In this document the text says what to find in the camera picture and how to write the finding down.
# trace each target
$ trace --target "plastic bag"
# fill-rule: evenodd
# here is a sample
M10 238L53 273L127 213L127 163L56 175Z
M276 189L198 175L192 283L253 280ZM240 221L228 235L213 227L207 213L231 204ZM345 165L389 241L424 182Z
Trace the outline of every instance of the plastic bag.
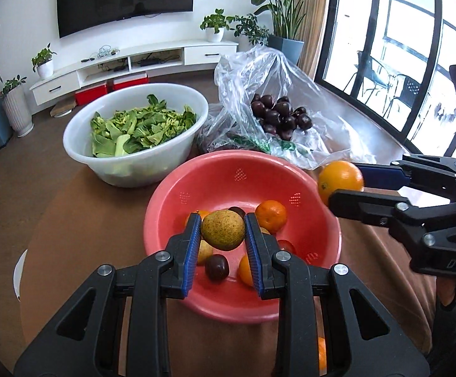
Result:
M334 160L375 163L355 130L335 114L317 85L277 50L255 46L222 57L214 73L220 103L209 105L209 116L197 137L204 152L226 149L259 150L303 168L315 169ZM289 96L294 108L305 107L313 127L294 131L291 142L263 132L252 115L255 93L276 99Z

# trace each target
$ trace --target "person's hand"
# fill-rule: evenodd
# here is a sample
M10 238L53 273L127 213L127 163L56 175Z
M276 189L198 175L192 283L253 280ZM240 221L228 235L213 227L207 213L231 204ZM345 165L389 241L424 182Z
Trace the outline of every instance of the person's hand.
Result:
M448 306L455 298L456 279L436 278L436 292L443 306Z

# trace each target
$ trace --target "white chair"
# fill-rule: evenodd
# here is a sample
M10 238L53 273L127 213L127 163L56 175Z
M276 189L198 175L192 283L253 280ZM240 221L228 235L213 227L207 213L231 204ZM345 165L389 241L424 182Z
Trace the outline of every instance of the white chair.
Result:
M22 278L22 270L24 269L25 255L28 253L28 250L25 250L24 253L20 256L17 264L14 269L14 289L15 296L20 301L20 279Z

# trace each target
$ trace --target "metal screw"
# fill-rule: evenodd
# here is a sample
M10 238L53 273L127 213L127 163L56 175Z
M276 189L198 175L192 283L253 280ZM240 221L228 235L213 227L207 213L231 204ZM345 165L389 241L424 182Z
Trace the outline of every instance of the metal screw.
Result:
M339 263L338 265L335 265L334 266L334 271L338 275L346 275L347 273L349 273L349 269L342 263Z
M432 234L425 234L423 236L423 243L426 246L431 247L436 243L436 238Z
M165 262L170 259L170 254L167 251L159 251L155 255L155 259L160 262Z
M101 265L97 269L97 273L101 276L109 275L112 271L113 268L111 268L111 265Z
M406 211L407 209L409 209L409 205L406 204L405 202L398 202L395 207L399 210L399 211Z
M279 251L275 254L275 258L277 258L281 262L286 262L291 259L291 254L287 251Z

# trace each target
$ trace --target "red box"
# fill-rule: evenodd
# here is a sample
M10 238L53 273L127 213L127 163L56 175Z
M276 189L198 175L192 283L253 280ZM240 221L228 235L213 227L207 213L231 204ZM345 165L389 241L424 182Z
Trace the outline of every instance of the red box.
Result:
M118 78L113 81L113 90L128 88L129 86L144 85L145 83L149 83L148 74L139 74L125 78Z
M97 98L100 98L101 96L106 95L107 93L107 83L104 82L102 85L92 86L76 92L74 94L74 98L78 106L83 106L89 104Z

